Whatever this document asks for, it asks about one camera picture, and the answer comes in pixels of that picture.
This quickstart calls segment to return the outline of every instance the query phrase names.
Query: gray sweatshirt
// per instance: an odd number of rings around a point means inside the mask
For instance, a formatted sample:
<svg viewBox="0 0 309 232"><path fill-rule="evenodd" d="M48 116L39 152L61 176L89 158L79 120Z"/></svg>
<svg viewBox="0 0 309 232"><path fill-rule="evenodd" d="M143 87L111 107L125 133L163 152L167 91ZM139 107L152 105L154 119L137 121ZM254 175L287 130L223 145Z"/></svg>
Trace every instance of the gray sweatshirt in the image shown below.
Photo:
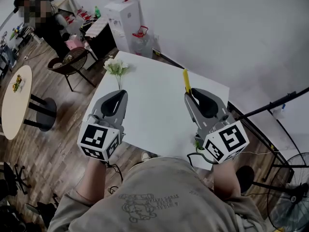
<svg viewBox="0 0 309 232"><path fill-rule="evenodd" d="M110 197L92 205L65 194L49 232L262 232L248 197L222 201L182 159L155 158L133 167Z"/></svg>

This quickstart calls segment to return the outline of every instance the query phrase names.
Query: black table base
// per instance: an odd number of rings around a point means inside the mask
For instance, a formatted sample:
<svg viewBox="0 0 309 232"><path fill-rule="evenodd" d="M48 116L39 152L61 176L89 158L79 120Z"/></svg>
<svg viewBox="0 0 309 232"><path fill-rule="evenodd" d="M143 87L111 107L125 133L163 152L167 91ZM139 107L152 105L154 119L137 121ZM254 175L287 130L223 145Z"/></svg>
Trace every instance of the black table base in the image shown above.
<svg viewBox="0 0 309 232"><path fill-rule="evenodd" d="M28 106L30 109L37 111L37 122L25 119L24 124L38 127L41 131L49 131L56 120L57 106L55 101L52 98L42 100L32 94L30 98L40 103L40 105L36 105L30 102Z"/></svg>

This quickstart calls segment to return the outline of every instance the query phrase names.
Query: white box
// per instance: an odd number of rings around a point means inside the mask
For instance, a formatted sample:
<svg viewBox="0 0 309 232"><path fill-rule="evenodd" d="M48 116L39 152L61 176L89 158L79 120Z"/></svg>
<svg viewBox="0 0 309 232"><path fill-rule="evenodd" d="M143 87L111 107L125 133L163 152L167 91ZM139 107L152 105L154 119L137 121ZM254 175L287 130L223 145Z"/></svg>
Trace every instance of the white box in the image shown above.
<svg viewBox="0 0 309 232"><path fill-rule="evenodd" d="M119 144L119 130L82 122L77 145L86 156L108 161Z"/></svg>
<svg viewBox="0 0 309 232"><path fill-rule="evenodd" d="M134 53L131 47L132 33L140 29L139 3L137 1L110 2L104 7L103 13L108 19L118 50Z"/></svg>
<svg viewBox="0 0 309 232"><path fill-rule="evenodd" d="M247 134L240 121L217 130L206 136L203 148L211 153L213 158L222 163L237 155L249 144Z"/></svg>

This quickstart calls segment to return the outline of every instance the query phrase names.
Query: desk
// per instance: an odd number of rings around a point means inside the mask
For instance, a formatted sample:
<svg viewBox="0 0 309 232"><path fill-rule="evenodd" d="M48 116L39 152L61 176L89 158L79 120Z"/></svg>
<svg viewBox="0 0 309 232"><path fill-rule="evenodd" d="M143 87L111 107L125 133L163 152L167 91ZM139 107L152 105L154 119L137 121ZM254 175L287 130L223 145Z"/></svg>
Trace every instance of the desk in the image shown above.
<svg viewBox="0 0 309 232"><path fill-rule="evenodd" d="M13 83L16 82L17 75L25 81L21 91L13 92ZM51 98L42 100L31 94L32 70L30 66L25 65L16 71L9 82L5 91L2 103L2 128L5 137L13 139L19 132L21 125L35 126L42 131L48 131L52 128L56 120L56 103ZM40 106L30 102L30 99L40 103ZM27 109L37 111L37 122L25 119Z"/></svg>
<svg viewBox="0 0 309 232"><path fill-rule="evenodd" d="M119 52L116 59L132 65L122 77L122 89L128 92L126 135L123 141L160 156L180 157L195 152L193 137L197 125L192 122L184 103L183 70L159 61ZM202 88L220 97L227 105L229 88L203 76L189 73L192 87ZM106 73L94 94L83 121L96 101L118 89L114 76ZM206 157L213 159L206 152ZM202 157L192 156L194 166L210 170L211 164Z"/></svg>

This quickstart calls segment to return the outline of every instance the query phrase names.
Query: wooden floor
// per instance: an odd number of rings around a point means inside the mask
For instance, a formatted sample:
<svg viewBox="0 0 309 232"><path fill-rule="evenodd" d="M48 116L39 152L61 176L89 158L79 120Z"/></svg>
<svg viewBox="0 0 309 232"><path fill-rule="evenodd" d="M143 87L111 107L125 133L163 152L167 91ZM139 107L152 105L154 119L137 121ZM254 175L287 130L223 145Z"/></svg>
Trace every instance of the wooden floor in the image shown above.
<svg viewBox="0 0 309 232"><path fill-rule="evenodd" d="M43 54L31 60L21 60L25 55L32 58L40 53ZM28 190L28 195L23 195L19 191L16 197L9 197L9 202L23 214L25 221L34 221L41 225L41 218L28 211L25 204L36 205L36 202L52 202L53 193L61 198L65 192L74 188L83 177L88 158L80 152L76 142L82 118L96 91L81 76L75 74L69 77L74 89L74 92L71 92L63 75L47 69L48 62L55 57L55 51L46 43L37 45L31 42L21 51L19 61L13 69L14 73L19 67L29 65L33 71L32 93L41 98L51 97L55 100L57 119L54 127L48 132L41 132L35 127L23 125L14 140L7 141L4 137L0 137L0 161L10 162L12 165L15 163L19 166L24 165L26 178L28 183L32 185L32 188ZM82 72L94 84L98 85L105 73L103 62L97 63L89 71ZM1 83L0 104L11 77L12 74L8 72ZM26 118L35 120L35 112L29 109ZM246 151L269 152L253 134L248 132L248 136L250 144ZM142 149L123 143L113 154L111 163L116 163L125 176L128 170L140 161L142 152ZM256 173L255 180L261 181L272 160L272 154L243 153L234 162L236 169L242 165L253 167ZM211 172L206 170L197 170L197 172L211 188L213 186ZM120 184L119 175L113 169L108 169L106 188ZM264 192L266 192L264 188L253 187L247 193ZM252 198L256 201L263 217L266 218L266 195L252 196Z"/></svg>

